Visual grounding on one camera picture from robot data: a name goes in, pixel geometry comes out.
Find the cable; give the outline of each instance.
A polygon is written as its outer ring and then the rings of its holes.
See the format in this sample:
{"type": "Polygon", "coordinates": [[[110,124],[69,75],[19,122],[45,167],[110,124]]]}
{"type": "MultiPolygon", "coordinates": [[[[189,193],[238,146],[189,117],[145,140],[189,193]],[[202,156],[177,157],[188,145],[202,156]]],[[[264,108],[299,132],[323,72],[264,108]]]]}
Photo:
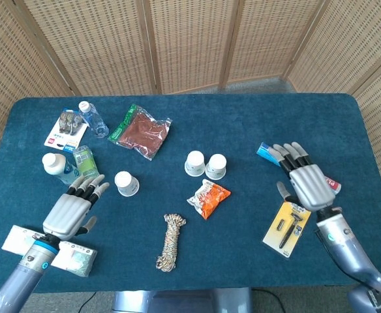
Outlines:
{"type": "Polygon", "coordinates": [[[80,307],[78,313],[80,313],[80,311],[82,311],[82,309],[84,308],[84,306],[85,306],[90,300],[92,300],[92,298],[93,298],[96,294],[97,294],[97,291],[95,291],[95,292],[93,293],[93,295],[92,295],[88,300],[86,300],[86,302],[85,302],[84,304],[82,304],[82,306],[80,307]]]}
{"type": "Polygon", "coordinates": [[[277,300],[277,302],[279,302],[279,306],[281,307],[282,312],[286,313],[286,310],[284,309],[284,306],[283,306],[283,303],[281,301],[281,298],[279,298],[275,293],[273,293],[273,292],[271,292],[269,290],[266,290],[266,289],[262,289],[262,288],[251,288],[251,290],[261,291],[261,292],[265,292],[265,293],[268,293],[268,294],[272,295],[277,300]]]}

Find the paper cup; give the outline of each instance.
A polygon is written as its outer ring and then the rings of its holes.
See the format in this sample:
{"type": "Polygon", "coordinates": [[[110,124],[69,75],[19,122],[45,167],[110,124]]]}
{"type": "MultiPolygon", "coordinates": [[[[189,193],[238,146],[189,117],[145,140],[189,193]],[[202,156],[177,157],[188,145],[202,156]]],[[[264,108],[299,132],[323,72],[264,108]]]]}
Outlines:
{"type": "Polygon", "coordinates": [[[140,188],[137,178],[127,171],[121,171],[115,176],[115,185],[117,185],[119,193],[124,197],[135,195],[140,188]]]}
{"type": "Polygon", "coordinates": [[[204,155],[200,151],[192,151],[185,162],[185,172],[192,177],[201,176],[205,171],[204,155]]]}
{"type": "Polygon", "coordinates": [[[227,160],[225,156],[216,154],[211,156],[205,169],[205,174],[213,181],[217,181],[225,176],[227,160]]]}

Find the table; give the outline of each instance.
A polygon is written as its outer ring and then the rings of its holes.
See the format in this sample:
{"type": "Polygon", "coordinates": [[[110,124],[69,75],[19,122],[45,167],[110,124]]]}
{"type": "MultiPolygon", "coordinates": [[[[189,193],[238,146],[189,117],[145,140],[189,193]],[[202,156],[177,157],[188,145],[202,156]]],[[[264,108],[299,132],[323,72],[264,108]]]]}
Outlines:
{"type": "MultiPolygon", "coordinates": [[[[63,108],[81,100],[95,104],[114,130],[133,103],[156,119],[173,120],[153,161],[136,151],[85,133],[111,183],[94,206],[98,222],[75,243],[98,250],[89,278],[51,268],[36,292],[193,290],[244,286],[347,284],[314,235],[312,216],[289,260],[262,243],[282,199],[275,184],[280,168],[256,155],[261,142],[297,141],[323,172],[343,187],[335,204],[381,271],[381,179],[356,101],[343,94],[169,95],[134,97],[25,98],[15,103],[0,146],[0,287],[20,257],[1,250],[13,224],[41,230],[66,186],[48,175],[41,158],[57,150],[44,140],[63,108]],[[187,153],[228,159],[218,184],[232,191],[209,220],[186,199],[201,177],[183,170],[187,153]],[[140,181],[131,198],[119,195],[115,174],[127,170],[140,181]],[[161,254],[165,213],[187,219],[179,237],[176,269],[155,269],[161,254]]],[[[73,160],[68,153],[66,157],[73,160]]]]}

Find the small white bottle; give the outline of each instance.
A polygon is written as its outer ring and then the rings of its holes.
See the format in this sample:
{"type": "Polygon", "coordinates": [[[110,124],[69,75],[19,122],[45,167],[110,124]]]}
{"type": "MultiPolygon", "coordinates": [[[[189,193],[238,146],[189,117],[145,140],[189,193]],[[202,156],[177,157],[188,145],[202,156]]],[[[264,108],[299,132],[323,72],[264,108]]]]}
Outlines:
{"type": "Polygon", "coordinates": [[[42,163],[47,173],[56,176],[67,186],[71,185],[80,175],[77,167],[59,153],[47,153],[42,157],[42,163]]]}

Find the bottle cap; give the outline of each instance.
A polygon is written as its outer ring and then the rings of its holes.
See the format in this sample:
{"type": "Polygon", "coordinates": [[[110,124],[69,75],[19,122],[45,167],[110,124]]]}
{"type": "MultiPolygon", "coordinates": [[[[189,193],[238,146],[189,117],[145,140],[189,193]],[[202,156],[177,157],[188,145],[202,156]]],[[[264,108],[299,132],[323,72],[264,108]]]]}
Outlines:
{"type": "Polygon", "coordinates": [[[91,110],[91,105],[88,103],[88,101],[81,101],[79,103],[79,109],[80,111],[87,113],[91,110]]]}
{"type": "Polygon", "coordinates": [[[57,164],[57,157],[54,153],[47,153],[42,157],[42,163],[44,166],[53,167],[57,164]]]}

